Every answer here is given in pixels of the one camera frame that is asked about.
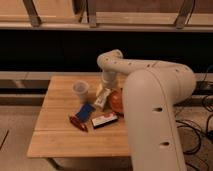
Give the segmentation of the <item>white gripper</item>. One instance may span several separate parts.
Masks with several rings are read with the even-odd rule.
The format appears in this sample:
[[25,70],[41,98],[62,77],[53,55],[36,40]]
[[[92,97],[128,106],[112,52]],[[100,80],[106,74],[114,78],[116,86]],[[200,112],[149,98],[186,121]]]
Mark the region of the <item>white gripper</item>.
[[101,91],[103,90],[103,86],[105,88],[114,88],[117,84],[116,73],[115,72],[102,72],[101,76],[102,84],[99,84],[96,91],[96,97],[99,96]]

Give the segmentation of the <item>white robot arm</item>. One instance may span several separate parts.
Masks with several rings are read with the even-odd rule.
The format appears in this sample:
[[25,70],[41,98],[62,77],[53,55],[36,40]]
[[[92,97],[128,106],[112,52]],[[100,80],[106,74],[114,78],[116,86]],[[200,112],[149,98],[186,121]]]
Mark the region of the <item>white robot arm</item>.
[[98,56],[102,85],[112,88],[126,76],[122,102],[133,171],[187,171],[173,106],[195,90],[184,64],[125,59],[119,50]]

